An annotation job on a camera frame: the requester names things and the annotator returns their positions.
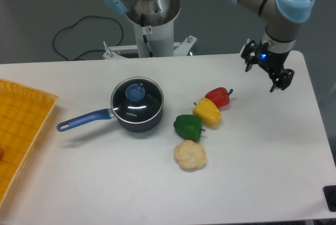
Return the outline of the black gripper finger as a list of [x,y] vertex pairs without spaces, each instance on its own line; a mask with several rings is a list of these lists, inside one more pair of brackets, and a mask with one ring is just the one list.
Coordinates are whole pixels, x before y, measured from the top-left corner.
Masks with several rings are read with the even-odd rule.
[[275,89],[285,90],[291,85],[294,71],[282,68],[279,71],[271,72],[269,77],[272,80],[271,93],[274,92]]
[[243,53],[241,54],[241,58],[244,59],[246,65],[246,72],[251,70],[253,65],[256,65],[258,63],[258,58],[256,57],[258,47],[258,44],[254,40],[250,40],[250,42],[245,47]]

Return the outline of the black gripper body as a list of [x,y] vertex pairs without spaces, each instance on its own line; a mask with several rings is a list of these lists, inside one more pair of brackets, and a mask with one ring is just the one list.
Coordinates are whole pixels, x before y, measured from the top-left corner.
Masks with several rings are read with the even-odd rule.
[[288,76],[290,69],[284,68],[284,63],[290,51],[277,53],[268,49],[269,42],[260,41],[257,50],[258,65],[264,69],[270,76],[280,76],[281,73]]

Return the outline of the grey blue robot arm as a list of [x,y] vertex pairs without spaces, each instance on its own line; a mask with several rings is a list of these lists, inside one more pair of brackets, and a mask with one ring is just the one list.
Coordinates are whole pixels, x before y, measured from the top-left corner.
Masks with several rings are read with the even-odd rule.
[[[116,14],[126,15],[133,24],[140,57],[186,55],[195,43],[187,37],[174,43],[174,21],[180,13],[180,0],[103,0]],[[260,66],[272,80],[272,89],[284,90],[292,82],[294,71],[284,67],[298,32],[310,17],[315,0],[230,0],[266,21],[259,42],[245,44],[241,57],[247,70]]]

